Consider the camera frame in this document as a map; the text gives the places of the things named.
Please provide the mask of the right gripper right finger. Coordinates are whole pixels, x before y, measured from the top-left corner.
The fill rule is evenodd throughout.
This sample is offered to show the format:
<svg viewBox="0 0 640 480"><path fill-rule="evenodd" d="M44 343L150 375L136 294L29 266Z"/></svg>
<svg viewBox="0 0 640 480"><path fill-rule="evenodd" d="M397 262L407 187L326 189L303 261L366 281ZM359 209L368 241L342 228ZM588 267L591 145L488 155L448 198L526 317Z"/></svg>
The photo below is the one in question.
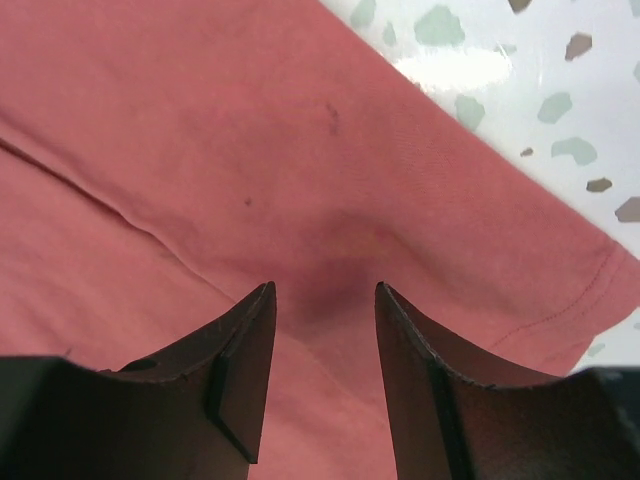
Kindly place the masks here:
<svg viewBox="0 0 640 480"><path fill-rule="evenodd" d="M574 478L558 378L477 347L386 283L375 324L398 478Z"/></svg>

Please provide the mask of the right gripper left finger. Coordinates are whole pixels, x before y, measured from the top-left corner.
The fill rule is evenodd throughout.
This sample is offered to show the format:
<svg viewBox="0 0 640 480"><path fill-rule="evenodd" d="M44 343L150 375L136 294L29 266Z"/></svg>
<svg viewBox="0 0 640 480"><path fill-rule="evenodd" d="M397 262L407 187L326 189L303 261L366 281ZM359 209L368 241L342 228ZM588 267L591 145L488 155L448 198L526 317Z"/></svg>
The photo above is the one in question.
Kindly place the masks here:
<svg viewBox="0 0 640 480"><path fill-rule="evenodd" d="M119 371L102 371L115 432L100 479L245 479L256 464L276 329L276 288Z"/></svg>

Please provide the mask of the salmon pink t shirt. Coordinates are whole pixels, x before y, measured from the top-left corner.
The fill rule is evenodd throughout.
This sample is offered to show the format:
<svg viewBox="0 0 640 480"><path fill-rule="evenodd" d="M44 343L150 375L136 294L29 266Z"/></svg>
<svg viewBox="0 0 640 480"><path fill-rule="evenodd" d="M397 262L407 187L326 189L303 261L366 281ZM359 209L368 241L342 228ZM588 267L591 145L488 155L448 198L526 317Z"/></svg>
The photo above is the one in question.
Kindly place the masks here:
<svg viewBox="0 0 640 480"><path fill-rule="evenodd" d="M1 5L1 350L120 367L274 281L257 479L395 475L386 281L567 373L639 303L624 247L316 1Z"/></svg>

